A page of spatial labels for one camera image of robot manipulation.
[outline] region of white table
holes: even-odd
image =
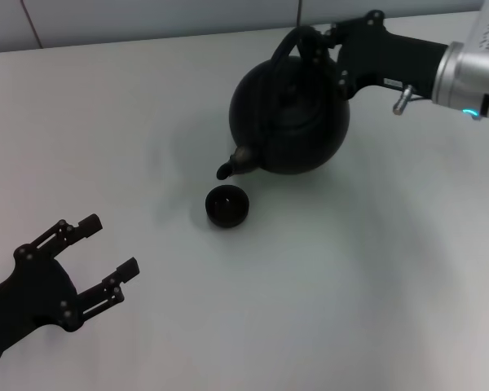
[[[449,43],[474,18],[386,25]],[[207,222],[231,95],[287,32],[0,54],[0,282],[90,213],[104,230],[59,258],[77,289],[142,270],[9,349],[0,391],[489,391],[489,121],[367,88],[323,168],[234,178],[248,219]]]

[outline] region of blue indicator light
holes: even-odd
[[[478,112],[476,110],[473,110],[472,108],[465,108],[462,110],[465,114],[469,114],[470,116],[478,116]]]

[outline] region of black teapot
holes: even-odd
[[[295,46],[300,57],[290,56]],[[292,30],[237,86],[230,105],[237,149],[218,179],[257,168],[299,174],[328,161],[350,121],[335,73],[323,36],[311,27]]]

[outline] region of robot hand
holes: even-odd
[[[139,274],[134,258],[80,294],[55,260],[68,246],[101,229],[95,214],[76,227],[60,220],[32,243],[15,250],[15,269],[0,284],[0,356],[41,326],[55,324],[75,332],[85,321],[125,299],[120,283]]]

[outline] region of metal knob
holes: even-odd
[[[400,95],[399,100],[393,106],[393,114],[395,114],[396,116],[402,116],[412,96],[413,96],[413,87],[405,86],[404,90],[402,91],[402,94]]]

